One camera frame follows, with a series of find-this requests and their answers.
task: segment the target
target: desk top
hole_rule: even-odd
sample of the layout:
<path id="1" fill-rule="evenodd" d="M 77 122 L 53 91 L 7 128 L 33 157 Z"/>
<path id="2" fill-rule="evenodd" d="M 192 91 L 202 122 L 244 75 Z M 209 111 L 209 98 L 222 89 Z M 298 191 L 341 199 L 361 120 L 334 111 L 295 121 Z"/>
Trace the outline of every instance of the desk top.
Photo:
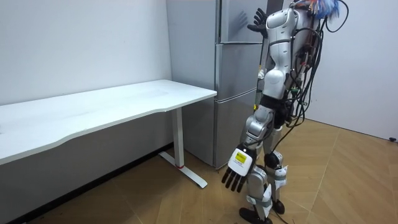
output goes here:
<path id="1" fill-rule="evenodd" d="M 0 106 L 0 165 L 215 95 L 212 90 L 157 80 Z"/>

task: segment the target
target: floor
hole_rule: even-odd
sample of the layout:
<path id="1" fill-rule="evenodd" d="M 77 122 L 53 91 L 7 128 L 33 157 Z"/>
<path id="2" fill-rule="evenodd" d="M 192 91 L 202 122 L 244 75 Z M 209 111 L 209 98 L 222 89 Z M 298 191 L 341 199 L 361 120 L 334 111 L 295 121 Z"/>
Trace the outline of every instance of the floor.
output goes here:
<path id="1" fill-rule="evenodd" d="M 398 223 L 398 144 L 306 121 L 279 151 L 289 165 L 281 200 L 288 223 Z M 225 168 L 214 171 L 189 153 L 185 162 L 206 188 L 157 156 L 30 223 L 246 223 L 238 215 L 249 207 L 246 190 L 223 187 Z"/>

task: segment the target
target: refrigerator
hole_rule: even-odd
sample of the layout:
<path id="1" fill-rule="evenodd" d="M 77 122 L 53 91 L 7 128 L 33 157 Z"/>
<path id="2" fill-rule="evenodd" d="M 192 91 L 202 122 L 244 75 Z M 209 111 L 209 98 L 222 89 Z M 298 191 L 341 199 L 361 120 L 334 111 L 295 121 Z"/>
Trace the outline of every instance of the refrigerator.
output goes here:
<path id="1" fill-rule="evenodd" d="M 246 26 L 281 0 L 167 0 L 172 80 L 217 91 L 182 108 L 184 148 L 221 168 L 253 114 L 262 35 Z"/>

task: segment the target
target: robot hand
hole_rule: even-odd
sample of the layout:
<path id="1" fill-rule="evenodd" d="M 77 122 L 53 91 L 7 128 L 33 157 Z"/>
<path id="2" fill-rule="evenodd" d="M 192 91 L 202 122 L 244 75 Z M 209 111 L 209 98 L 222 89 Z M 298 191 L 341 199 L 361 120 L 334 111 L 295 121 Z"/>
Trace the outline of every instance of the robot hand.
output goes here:
<path id="1" fill-rule="evenodd" d="M 232 183 L 231 190 L 239 193 L 242 190 L 243 184 L 246 181 L 246 177 L 249 171 L 253 168 L 256 163 L 256 151 L 248 150 L 244 147 L 244 144 L 237 146 L 235 151 L 232 153 L 231 158 L 228 162 L 228 169 L 226 170 L 221 182 L 225 184 L 226 188 Z"/>
<path id="2" fill-rule="evenodd" d="M 248 25 L 248 29 L 254 32 L 260 32 L 263 38 L 267 39 L 267 16 L 266 13 L 258 8 L 256 12 L 256 16 L 254 16 L 254 24 L 255 25 Z"/>

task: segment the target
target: white wall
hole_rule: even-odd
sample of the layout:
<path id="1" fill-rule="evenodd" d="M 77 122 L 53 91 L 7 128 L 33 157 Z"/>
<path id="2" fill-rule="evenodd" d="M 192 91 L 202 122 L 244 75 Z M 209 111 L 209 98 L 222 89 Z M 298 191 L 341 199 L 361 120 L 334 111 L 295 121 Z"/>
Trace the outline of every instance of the white wall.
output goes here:
<path id="1" fill-rule="evenodd" d="M 380 138 L 398 138 L 398 1 L 345 0 L 346 25 L 325 31 L 321 64 L 306 117 Z M 336 29 L 343 20 L 333 23 Z"/>
<path id="2" fill-rule="evenodd" d="M 164 0 L 0 1 L 0 105 L 170 79 Z"/>
<path id="3" fill-rule="evenodd" d="M 0 105 L 164 78 L 165 0 L 0 1 Z M 158 113 L 4 164 L 0 223 L 170 142 Z"/>

